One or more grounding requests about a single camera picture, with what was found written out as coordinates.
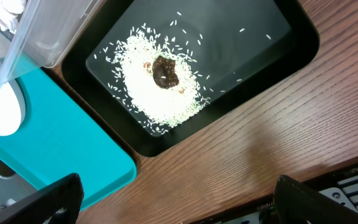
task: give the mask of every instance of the transparent plastic bin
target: transparent plastic bin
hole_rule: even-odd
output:
[[[13,39],[0,31],[0,87],[39,67],[59,64],[101,2],[28,0]]]

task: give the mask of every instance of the wooden table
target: wooden table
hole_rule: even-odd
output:
[[[300,2],[321,38],[312,63],[163,154],[137,155],[136,180],[78,223],[188,223],[271,193],[280,174],[306,180],[357,157],[358,0]]]

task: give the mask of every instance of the teal tray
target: teal tray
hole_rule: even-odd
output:
[[[82,210],[135,179],[134,161],[41,69],[16,80],[25,120],[0,137],[0,160],[36,189],[78,173]]]

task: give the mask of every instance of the white round object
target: white round object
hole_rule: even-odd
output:
[[[24,97],[16,81],[3,84],[0,89],[0,136],[15,133],[25,116]]]

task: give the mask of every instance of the brown object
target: brown object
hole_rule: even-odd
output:
[[[136,180],[77,223],[188,223],[272,193],[280,174],[303,181],[357,157],[358,0],[300,3],[321,39],[307,67],[161,155],[136,154]]]
[[[175,61],[158,56],[153,63],[153,78],[155,84],[161,88],[171,88],[179,84],[175,73]]]

